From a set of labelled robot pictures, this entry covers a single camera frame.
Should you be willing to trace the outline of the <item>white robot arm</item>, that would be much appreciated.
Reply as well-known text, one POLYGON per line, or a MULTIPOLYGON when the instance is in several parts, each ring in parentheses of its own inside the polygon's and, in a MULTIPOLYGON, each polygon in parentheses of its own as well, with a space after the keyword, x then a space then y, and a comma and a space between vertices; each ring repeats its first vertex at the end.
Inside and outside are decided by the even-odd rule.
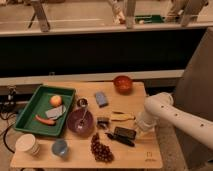
POLYGON ((213 122, 179 110, 173 104, 170 93, 162 92, 146 97, 144 110, 135 118, 136 125, 147 132, 156 125, 159 118, 165 119, 213 150, 213 122))

